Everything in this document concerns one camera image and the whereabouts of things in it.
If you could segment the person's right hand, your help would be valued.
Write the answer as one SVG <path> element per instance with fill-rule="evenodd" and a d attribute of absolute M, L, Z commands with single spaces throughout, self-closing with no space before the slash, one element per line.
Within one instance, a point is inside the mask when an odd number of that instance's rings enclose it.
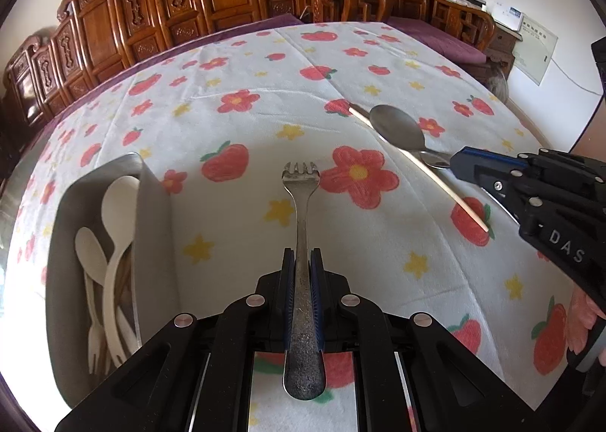
<path fill-rule="evenodd" d="M 583 351 L 589 331 L 599 318 L 605 319 L 604 312 L 580 287 L 575 286 L 566 320 L 566 342 L 570 351 L 574 354 Z"/>

